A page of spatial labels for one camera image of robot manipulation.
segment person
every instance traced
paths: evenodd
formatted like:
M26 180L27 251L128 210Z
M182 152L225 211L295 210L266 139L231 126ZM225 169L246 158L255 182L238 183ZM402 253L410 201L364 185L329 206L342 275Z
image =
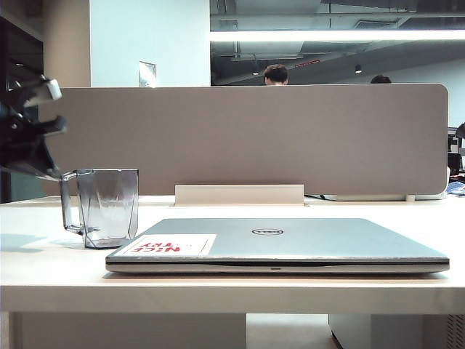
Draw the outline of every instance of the person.
M265 85L287 85L288 70L282 64L268 65L264 70Z
M383 74L379 74L371 79L372 84L391 84L392 81L388 76L384 76Z

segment silver laptop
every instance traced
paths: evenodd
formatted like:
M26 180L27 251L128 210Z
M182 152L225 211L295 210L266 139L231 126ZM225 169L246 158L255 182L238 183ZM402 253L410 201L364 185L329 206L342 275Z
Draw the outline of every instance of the silver laptop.
M369 220L162 220L106 258L122 273L434 273L449 259Z

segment ceiling light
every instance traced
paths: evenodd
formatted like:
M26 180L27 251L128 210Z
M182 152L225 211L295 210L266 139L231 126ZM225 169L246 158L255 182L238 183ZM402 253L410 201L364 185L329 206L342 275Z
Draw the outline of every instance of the ceiling light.
M465 30L452 31L211 31L210 41L414 41L465 40Z

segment sticker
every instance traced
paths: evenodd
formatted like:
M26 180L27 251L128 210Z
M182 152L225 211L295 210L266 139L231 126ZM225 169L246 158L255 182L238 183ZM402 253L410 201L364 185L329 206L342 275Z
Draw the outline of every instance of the sticker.
M216 234L142 235L115 256L204 256L210 252Z

